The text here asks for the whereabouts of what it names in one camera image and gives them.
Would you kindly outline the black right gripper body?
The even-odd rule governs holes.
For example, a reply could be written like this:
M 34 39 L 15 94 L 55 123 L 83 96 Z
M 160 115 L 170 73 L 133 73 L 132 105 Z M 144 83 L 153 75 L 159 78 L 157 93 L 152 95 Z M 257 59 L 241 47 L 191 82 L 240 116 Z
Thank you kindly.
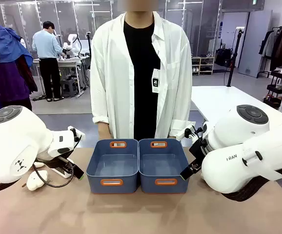
M 192 169 L 200 169 L 202 161 L 207 155 L 206 150 L 207 142 L 205 139 L 192 139 L 192 146 L 190 147 L 190 153 L 194 156 L 194 160 L 190 163 Z

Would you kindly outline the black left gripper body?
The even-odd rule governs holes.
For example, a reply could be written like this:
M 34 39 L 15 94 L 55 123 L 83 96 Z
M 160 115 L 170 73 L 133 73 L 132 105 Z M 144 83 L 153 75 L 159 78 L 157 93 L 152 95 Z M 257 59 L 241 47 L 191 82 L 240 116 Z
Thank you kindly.
M 42 163 L 51 169 L 61 168 L 64 171 L 73 171 L 73 163 L 61 156 L 55 157 L 51 160 L 42 160 Z

